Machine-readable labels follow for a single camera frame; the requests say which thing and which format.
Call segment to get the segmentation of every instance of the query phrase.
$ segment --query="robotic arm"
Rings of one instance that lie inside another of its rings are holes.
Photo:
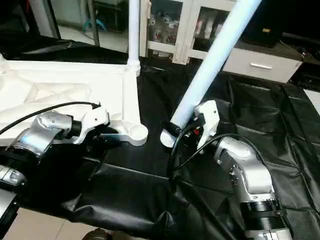
[[[223,137],[216,144],[214,160],[229,173],[252,240],[292,240],[278,207],[271,175],[246,143]]]
[[[202,153],[205,146],[214,148],[213,160],[229,174],[238,199],[244,219],[246,237],[249,240],[292,240],[270,172],[262,159],[259,158],[260,156],[257,155],[258,152],[254,149],[254,146],[230,137],[235,134],[224,134],[221,137],[216,135],[220,119],[214,100],[197,106],[194,114],[197,120],[202,115],[204,121],[199,121],[201,125],[205,122],[202,126],[201,137],[198,140],[197,153]],[[184,134],[185,132],[181,129],[177,130],[177,126],[174,129],[176,133]],[[175,134],[171,129],[167,128],[167,130],[171,134]],[[174,167],[173,171],[184,166],[195,154],[186,162]]]
[[[31,126],[0,155],[0,239],[17,216],[19,195],[53,143],[81,144],[97,126],[109,124],[109,114],[103,107],[90,110],[82,119],[57,111],[36,116]]]

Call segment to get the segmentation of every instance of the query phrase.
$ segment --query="floor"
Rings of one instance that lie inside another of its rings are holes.
[[[58,26],[62,39],[74,40],[86,44],[95,45],[93,34],[91,30],[83,32],[75,28]],[[112,31],[99,31],[100,47],[126,53],[129,44],[128,32],[118,33]]]
[[[96,227],[20,208],[4,240],[82,240]],[[112,240],[142,240],[122,232],[111,232]]]

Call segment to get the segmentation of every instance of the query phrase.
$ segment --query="white pipe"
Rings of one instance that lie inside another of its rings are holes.
[[[139,27],[140,0],[129,0],[129,59],[127,64],[140,71]]]
[[[223,27],[213,42],[206,58],[202,62],[189,88],[185,92],[171,122],[184,128],[194,109],[201,102],[222,65],[236,45],[248,22],[262,0],[237,0]],[[163,145],[171,148],[175,137],[163,130],[160,136]]]

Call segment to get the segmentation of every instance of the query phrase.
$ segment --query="glass cabinet door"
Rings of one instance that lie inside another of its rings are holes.
[[[188,20],[189,30],[180,55],[181,64],[187,64],[190,58],[206,57],[234,4],[233,0],[193,1]]]
[[[51,5],[62,39],[128,51],[129,0],[51,0]]]
[[[172,60],[183,3],[174,0],[152,0],[148,21],[148,57]]]

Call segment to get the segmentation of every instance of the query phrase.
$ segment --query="black plastic sheet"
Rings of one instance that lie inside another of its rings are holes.
[[[0,34],[0,51],[8,60],[118,64],[126,60],[124,54],[83,43],[27,35],[22,39],[13,33]],[[159,61],[143,59],[138,78],[147,143],[57,147],[51,156],[55,161],[46,161],[47,171],[39,173],[25,206],[149,239],[245,238],[228,174],[212,155],[188,164],[176,182],[166,178],[169,152],[160,142],[160,123],[174,112],[196,68],[162,68]],[[219,110],[218,133],[243,135],[260,150],[294,239],[320,239],[320,117],[303,90],[222,73],[204,97],[211,99]]]

